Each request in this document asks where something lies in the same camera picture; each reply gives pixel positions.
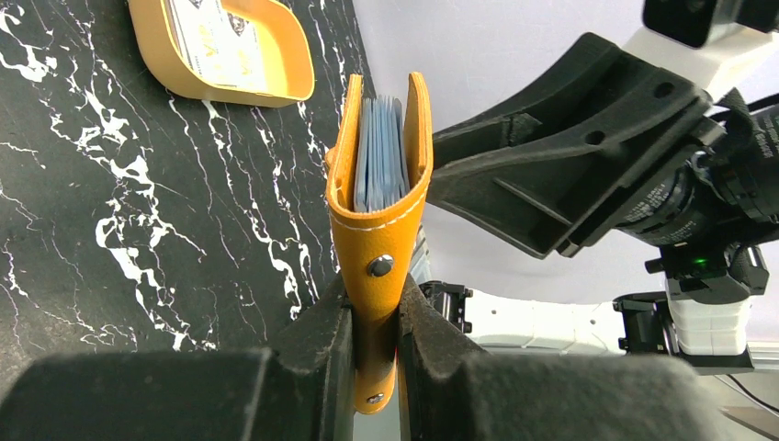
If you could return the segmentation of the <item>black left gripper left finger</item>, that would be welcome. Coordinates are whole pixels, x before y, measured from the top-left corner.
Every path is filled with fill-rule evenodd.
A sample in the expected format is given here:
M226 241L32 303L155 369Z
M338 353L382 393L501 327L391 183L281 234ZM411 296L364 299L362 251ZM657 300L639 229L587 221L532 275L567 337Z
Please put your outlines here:
M1 405L4 440L348 440L351 306L335 278L267 345L241 351L55 355Z

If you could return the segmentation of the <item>orange leather card holder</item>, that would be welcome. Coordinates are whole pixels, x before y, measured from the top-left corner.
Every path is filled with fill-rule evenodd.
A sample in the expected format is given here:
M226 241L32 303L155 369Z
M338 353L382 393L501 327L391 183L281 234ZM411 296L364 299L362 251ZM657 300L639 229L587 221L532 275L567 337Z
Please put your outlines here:
M335 145L325 158L333 244L353 307L354 409L381 412L395 391L398 310L433 165L427 84L408 75L404 103L364 95L350 76Z

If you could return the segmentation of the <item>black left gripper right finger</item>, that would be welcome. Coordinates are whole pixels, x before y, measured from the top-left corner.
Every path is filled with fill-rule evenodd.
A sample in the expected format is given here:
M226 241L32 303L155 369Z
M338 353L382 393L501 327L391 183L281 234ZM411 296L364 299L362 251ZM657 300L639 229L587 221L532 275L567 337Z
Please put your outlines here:
M721 440L692 368L666 356L496 355L413 279L399 306L404 440Z

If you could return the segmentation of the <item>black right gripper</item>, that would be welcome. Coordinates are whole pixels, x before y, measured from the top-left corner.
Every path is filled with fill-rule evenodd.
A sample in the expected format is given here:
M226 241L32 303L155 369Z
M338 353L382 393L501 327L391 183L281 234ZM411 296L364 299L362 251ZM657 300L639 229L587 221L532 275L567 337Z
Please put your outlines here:
M428 199L536 258L611 230L661 247L777 223L778 96L728 92L710 115L726 132L703 147L719 134L710 105L588 32L530 85L435 133Z

